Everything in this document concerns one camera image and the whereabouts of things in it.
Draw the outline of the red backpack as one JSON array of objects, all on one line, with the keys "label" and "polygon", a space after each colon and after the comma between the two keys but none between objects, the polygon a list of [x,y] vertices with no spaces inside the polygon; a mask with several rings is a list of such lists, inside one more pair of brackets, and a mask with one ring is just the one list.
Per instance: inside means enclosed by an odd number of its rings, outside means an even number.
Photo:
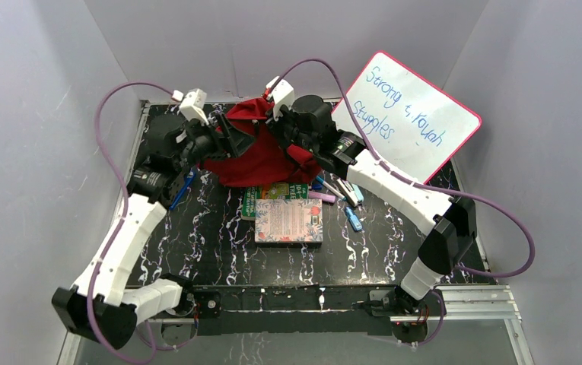
[{"label": "red backpack", "polygon": [[322,171],[313,155],[298,146],[281,148],[266,128],[266,112],[272,104],[254,98],[236,104],[227,119],[255,143],[240,157],[206,160],[199,166],[216,174],[219,183],[233,188],[247,188],[271,183],[311,183]]}]

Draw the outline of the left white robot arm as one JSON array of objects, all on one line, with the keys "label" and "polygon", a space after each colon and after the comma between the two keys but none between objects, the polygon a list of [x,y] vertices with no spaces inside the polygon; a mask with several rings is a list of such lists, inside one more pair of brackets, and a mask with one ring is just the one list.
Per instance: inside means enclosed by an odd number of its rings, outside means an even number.
[{"label": "left white robot arm", "polygon": [[162,312],[197,315],[209,294],[196,294],[190,280],[161,275],[129,290],[127,281],[154,229],[175,208],[205,162],[242,156],[255,137],[220,114],[215,120],[186,120],[167,114],[143,132],[131,176],[123,183],[122,208],[97,254],[69,288],[60,287],[52,305],[66,329],[113,350],[124,347],[140,323]]}]

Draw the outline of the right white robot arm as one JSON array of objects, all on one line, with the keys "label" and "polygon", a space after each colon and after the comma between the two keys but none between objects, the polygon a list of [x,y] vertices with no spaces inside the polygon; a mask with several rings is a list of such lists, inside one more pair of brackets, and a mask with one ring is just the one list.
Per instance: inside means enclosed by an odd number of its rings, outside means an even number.
[{"label": "right white robot arm", "polygon": [[267,128],[282,147],[295,145],[310,152],[325,171],[383,199],[425,235],[414,263],[395,289],[398,308],[417,314],[427,303],[426,295],[474,243],[474,201],[397,179],[397,168],[376,159],[361,137],[336,127],[331,105],[317,95],[268,95],[266,100],[272,102]]}]

